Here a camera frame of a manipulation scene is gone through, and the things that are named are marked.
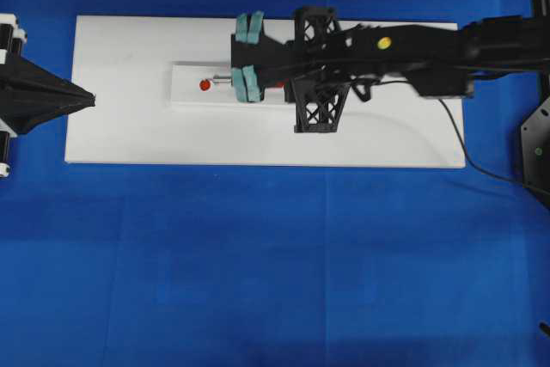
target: white block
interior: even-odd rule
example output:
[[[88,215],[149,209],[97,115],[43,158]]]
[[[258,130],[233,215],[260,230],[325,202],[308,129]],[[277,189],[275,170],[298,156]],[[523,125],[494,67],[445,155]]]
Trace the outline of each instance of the white block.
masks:
[[[343,28],[355,24],[342,22]],[[292,21],[267,20],[265,26],[278,40],[293,37]],[[96,95],[96,107],[70,116],[65,160],[464,166],[441,105],[419,98],[408,85],[373,89],[367,104],[351,92],[334,134],[295,134],[294,108],[283,103],[282,91],[267,91],[266,103],[252,105],[233,101],[227,85],[197,95],[205,74],[229,70],[234,31],[235,19],[79,16],[72,81]],[[462,129],[461,101],[448,103]]]

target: black cable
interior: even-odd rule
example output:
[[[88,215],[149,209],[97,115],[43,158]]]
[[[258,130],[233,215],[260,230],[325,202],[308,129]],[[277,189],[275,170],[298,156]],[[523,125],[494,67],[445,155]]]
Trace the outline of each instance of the black cable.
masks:
[[[372,86],[389,85],[390,83],[406,83],[407,85],[410,85],[410,84],[411,84],[411,83],[408,82],[408,81],[387,81],[387,82],[374,83]]]
[[[330,58],[330,59],[312,59],[308,62],[301,62],[297,64],[287,64],[283,66],[276,66],[272,68],[265,68],[263,71],[266,70],[291,70],[296,68],[302,68],[304,66],[310,66],[310,65],[316,65],[316,64],[366,64],[366,63],[392,63],[392,64],[399,64],[399,63],[410,63],[411,60],[405,59],[405,60],[393,60],[393,59],[380,59],[380,58]],[[449,67],[453,69],[459,69],[459,70],[470,70],[470,71],[485,71],[485,72],[506,72],[506,74],[509,73],[523,73],[523,72],[540,72],[543,71],[544,68],[540,66],[532,66],[532,67],[499,67],[499,66],[477,66],[475,64],[473,65],[464,65],[460,63],[452,63],[452,62],[445,62],[445,61],[434,61],[430,59],[415,59],[413,62],[419,62],[419,63],[426,63],[426,64],[436,64],[441,65],[444,67]]]
[[[519,185],[520,187],[530,189],[531,191],[535,191],[536,193],[541,193],[543,195],[550,196],[549,191],[545,191],[542,188],[534,187],[534,186],[529,185],[529,184],[525,184],[524,182],[521,182],[520,180],[514,180],[512,178],[506,178],[505,176],[494,174],[493,172],[488,171],[488,170],[478,166],[474,161],[472,161],[472,158],[470,157],[470,155],[468,154],[468,150],[466,149],[466,145],[464,144],[464,140],[462,139],[461,133],[458,130],[458,126],[456,125],[455,118],[453,117],[453,114],[450,112],[449,107],[447,106],[447,104],[443,100],[438,99],[438,101],[439,101],[439,103],[441,103],[443,105],[443,108],[445,109],[445,112],[447,112],[447,114],[449,116],[449,119],[450,119],[451,123],[453,124],[453,128],[455,129],[455,133],[456,133],[456,136],[458,137],[458,141],[461,144],[462,152],[464,152],[464,156],[466,157],[468,163],[474,169],[477,169],[482,174],[488,175],[488,176],[494,178],[495,180],[503,180],[504,182],[509,182],[510,184],[515,184],[515,185]]]

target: blue cloth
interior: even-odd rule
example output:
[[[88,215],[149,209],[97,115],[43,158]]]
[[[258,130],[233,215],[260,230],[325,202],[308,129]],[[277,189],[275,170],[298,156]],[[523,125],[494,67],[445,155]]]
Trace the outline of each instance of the blue cloth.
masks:
[[[24,56],[70,78],[78,14],[289,18],[304,4],[461,25],[530,14],[529,0],[0,0],[0,10],[28,30]],[[468,148],[518,174],[514,137],[538,101],[536,76],[475,88]],[[471,168],[67,165],[65,133],[57,119],[17,140],[0,181],[2,367],[550,359],[537,332],[550,319],[550,214],[521,188]]]

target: black metal frame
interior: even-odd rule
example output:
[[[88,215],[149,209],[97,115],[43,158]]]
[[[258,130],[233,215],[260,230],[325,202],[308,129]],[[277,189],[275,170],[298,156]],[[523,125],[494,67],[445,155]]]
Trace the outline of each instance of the black metal frame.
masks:
[[[531,0],[534,17],[550,15],[550,0]],[[520,127],[523,179],[526,183],[550,191],[550,77],[539,75],[540,105]],[[550,208],[550,197],[532,192]]]

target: black mount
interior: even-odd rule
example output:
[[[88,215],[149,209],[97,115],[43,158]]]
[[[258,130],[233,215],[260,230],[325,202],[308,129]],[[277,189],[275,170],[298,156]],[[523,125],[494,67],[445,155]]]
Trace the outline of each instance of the black mount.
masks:
[[[13,16],[0,22],[0,178],[9,175],[10,134],[95,104],[95,97],[21,57],[27,36]]]
[[[231,42],[231,67],[253,66],[261,96],[284,84],[296,104],[295,132],[336,132],[349,90],[363,101],[384,76],[405,78],[424,98],[464,98],[474,80],[518,71],[547,73],[550,20],[506,16],[461,30],[420,25],[342,30],[333,8],[294,13],[295,39],[279,43],[260,31],[258,44]]]
[[[540,19],[550,13],[550,0],[532,0],[533,14]],[[539,75],[541,104],[520,126],[523,179],[526,183],[550,192],[550,77]],[[531,191],[550,208],[550,197]]]

